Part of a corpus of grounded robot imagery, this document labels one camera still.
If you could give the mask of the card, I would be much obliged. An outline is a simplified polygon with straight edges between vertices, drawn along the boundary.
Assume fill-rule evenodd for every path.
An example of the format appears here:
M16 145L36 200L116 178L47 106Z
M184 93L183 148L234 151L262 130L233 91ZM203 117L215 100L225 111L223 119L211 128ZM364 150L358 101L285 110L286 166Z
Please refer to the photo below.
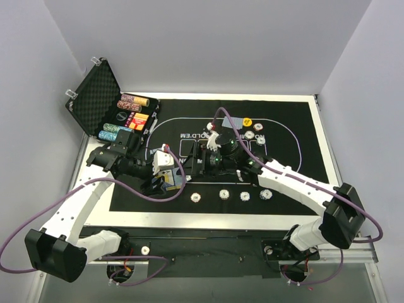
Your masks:
M236 130L240 130L243 128L243 118L231 117L231 121L232 121L233 125L235 126ZM232 124L230 123L230 120L228 117L223 118L222 127L232 129Z
M149 149L150 156L154 156L154 154L155 154L156 152L164 152L164 151L165 151L164 148L153 148L153 149Z

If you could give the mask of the grey chips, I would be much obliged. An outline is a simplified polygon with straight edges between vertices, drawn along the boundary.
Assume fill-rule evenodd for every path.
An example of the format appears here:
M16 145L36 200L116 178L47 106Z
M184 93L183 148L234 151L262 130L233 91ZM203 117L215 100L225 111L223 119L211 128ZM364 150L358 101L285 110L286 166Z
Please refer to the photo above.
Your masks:
M244 137L247 140L252 140L255 138L255 134L252 131L246 131Z

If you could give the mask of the grey 1 chip stack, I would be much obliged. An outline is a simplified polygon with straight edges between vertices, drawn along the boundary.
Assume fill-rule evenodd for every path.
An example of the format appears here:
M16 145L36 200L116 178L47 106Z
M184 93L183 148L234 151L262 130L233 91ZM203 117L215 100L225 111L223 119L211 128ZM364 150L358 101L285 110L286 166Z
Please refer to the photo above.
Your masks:
M230 193L229 193L228 190L222 189L222 190L220 190L220 192L219 192L219 197L220 197L220 199L222 199L222 200L227 200L227 199L229 199L229 197L230 197Z

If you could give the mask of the yellow big blind button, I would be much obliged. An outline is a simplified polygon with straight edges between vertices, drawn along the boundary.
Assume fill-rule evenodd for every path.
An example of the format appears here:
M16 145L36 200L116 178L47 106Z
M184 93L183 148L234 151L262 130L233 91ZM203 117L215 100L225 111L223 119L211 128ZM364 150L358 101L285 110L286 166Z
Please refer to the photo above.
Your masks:
M248 118L248 117L243 118L243 120L242 120L242 125L243 125L244 127L249 127L249 126L251 126L252 124L253 124L252 119L250 119L250 118Z

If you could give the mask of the blue 5 chip stack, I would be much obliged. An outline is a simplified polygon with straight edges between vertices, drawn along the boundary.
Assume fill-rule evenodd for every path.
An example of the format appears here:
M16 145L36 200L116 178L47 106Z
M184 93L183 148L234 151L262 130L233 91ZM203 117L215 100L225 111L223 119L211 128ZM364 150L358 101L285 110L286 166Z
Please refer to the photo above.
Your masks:
M243 191L239 195L241 201L249 201L251 199L251 195L247 191Z

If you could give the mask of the red chips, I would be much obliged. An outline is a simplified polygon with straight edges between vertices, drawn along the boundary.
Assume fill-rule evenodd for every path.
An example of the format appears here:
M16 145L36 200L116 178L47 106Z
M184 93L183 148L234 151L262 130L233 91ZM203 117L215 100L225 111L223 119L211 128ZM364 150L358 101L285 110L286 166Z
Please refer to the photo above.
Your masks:
M256 124L254 124L253 129L255 131L262 131L263 130L263 125L261 123L256 123Z

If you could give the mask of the red 100 chip stack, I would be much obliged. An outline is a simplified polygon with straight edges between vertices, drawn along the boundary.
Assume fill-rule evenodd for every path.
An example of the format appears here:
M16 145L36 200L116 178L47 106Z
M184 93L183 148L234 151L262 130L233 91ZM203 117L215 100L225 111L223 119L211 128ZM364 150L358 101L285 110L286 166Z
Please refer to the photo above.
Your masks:
M198 203L201 200L201 195L199 193L192 193L190 199L193 203Z

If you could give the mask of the blue playing card box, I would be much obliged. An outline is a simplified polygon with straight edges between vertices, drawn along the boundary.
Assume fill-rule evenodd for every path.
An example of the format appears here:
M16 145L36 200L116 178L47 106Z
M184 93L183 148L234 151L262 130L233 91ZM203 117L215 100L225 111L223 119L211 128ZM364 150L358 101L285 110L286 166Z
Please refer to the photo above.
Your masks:
M187 175L182 177L179 168L160 171L151 180L151 188L158 192L167 192L180 189L183 183L187 183L191 180L191 177Z

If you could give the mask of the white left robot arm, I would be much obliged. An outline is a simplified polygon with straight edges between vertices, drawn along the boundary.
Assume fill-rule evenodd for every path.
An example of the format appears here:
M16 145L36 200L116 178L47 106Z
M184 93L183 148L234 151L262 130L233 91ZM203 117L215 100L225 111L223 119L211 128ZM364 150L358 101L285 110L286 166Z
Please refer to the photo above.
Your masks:
M129 236L107 228L80 238L81 230L95 205L119 175L148 179L155 173L153 162L122 155L108 155L98 148L89 157L74 189L40 230L25 236L34 269L67 282L75 281L85 266L104 256L122 260L130 252Z

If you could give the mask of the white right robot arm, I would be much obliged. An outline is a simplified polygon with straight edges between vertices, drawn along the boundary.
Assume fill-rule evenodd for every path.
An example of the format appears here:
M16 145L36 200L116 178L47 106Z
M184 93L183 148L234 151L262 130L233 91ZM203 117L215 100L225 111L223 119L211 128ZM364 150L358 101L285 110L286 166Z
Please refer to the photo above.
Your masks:
M206 140L193 143L187 159L191 161L192 177L230 171L242 182L276 191L312 210L318 219L292 226L282 239L282 251L289 258L321 244L348 249L365 220L353 186L311 179L274 158L251 151L229 134L212 131Z

